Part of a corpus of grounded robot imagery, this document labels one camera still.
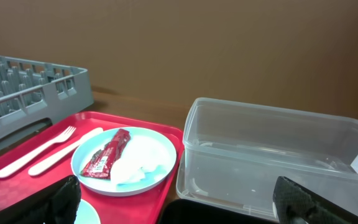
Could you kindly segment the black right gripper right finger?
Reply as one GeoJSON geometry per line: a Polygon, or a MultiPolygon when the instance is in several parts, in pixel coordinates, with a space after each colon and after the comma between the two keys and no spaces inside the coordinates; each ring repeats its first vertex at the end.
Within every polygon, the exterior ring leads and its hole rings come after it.
{"type": "Polygon", "coordinates": [[[273,203],[281,224],[358,224],[357,215],[284,176],[276,180],[273,203]]]}

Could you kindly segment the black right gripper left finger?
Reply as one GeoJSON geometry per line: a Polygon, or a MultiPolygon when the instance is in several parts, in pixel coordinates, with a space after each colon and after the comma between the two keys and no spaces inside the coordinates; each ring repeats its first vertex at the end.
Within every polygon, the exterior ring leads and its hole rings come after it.
{"type": "Polygon", "coordinates": [[[74,224],[81,201],[78,178],[69,175],[0,211],[0,224],[74,224]]]}

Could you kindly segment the light blue bowl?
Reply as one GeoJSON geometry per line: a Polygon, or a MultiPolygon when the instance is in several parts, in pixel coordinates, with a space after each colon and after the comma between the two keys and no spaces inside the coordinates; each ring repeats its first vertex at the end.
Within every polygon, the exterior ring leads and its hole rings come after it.
{"type": "Polygon", "coordinates": [[[101,224],[101,220],[94,207],[86,200],[81,199],[74,224],[101,224]]]}

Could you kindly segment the cream plastic spoon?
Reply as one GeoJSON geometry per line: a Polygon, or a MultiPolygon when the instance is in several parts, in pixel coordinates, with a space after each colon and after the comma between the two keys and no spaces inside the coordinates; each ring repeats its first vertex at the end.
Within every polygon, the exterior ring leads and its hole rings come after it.
{"type": "Polygon", "coordinates": [[[36,165],[32,166],[28,170],[28,174],[32,177],[38,176],[41,173],[45,172],[47,169],[51,168],[54,164],[58,161],[63,159],[66,155],[68,155],[71,151],[76,149],[78,146],[86,142],[87,140],[91,139],[92,137],[101,134],[103,132],[103,128],[95,128],[90,132],[84,134],[79,140],[70,144],[69,146],[65,147],[64,149],[52,154],[48,158],[42,160],[41,162],[37,163],[36,165]]]}

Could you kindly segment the red ketchup packet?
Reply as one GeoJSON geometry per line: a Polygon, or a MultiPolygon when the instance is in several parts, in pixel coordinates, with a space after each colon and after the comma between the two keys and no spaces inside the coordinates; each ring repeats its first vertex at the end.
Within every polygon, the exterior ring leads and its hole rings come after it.
{"type": "Polygon", "coordinates": [[[109,179],[112,165],[121,158],[130,140],[129,131],[119,129],[114,137],[104,146],[104,149],[98,150],[93,154],[90,161],[81,170],[80,175],[95,179],[109,179]]]}

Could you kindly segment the white plastic fork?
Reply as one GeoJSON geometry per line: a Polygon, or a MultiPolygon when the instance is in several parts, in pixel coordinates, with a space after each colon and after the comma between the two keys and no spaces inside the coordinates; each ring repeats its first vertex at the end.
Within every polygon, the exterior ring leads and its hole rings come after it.
{"type": "Polygon", "coordinates": [[[44,152],[48,147],[56,144],[65,142],[70,138],[70,136],[75,132],[76,128],[74,126],[69,126],[64,130],[62,133],[60,133],[58,136],[54,137],[53,139],[45,142],[41,146],[35,148],[34,150],[30,151],[26,155],[20,157],[16,161],[10,163],[6,167],[2,168],[0,170],[0,179],[4,179],[6,177],[9,177],[19,169],[21,169],[23,166],[25,166],[27,163],[29,163],[31,160],[33,160],[35,157],[37,157],[40,153],[44,152]]]}

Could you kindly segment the white napkin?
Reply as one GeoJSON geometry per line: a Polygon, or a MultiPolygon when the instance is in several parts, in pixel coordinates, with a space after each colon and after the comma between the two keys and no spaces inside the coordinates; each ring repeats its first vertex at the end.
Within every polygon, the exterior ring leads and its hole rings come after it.
{"type": "Polygon", "coordinates": [[[135,136],[125,147],[122,156],[111,168],[113,185],[134,184],[146,178],[147,174],[166,174],[176,157],[160,141],[146,136],[135,136]]]}

